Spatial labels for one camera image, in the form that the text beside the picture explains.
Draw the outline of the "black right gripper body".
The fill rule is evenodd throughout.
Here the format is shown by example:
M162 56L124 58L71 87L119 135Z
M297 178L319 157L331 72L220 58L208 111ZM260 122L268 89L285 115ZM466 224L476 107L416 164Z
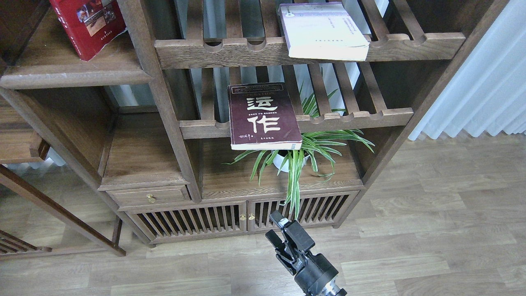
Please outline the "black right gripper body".
M321 253L300 254L296 266L284 264L305 294L340 294L336 284L338 270Z

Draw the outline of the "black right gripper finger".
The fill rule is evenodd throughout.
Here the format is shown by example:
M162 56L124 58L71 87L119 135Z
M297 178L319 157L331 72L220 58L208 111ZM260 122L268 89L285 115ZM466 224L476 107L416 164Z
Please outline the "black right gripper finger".
M266 232L265 237L274 246L278 260L284 264L293 264L296 261L296 257L291 251L291 244L287 240L282 241L274 230Z
M270 219L278 225L284 237L295 249L306 252L315 246L314 240L297 221L289 221L278 210L270 214Z

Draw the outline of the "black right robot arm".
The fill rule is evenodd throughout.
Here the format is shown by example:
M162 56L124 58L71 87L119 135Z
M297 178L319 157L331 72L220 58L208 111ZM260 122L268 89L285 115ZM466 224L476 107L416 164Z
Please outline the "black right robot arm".
M294 276L306 296L345 296L347 292L336 284L337 269L321 253L310 251L315 243L297 221L289 221L278 210L270 214L280 228L284 240L274 230L265 237L275 247L276 258Z

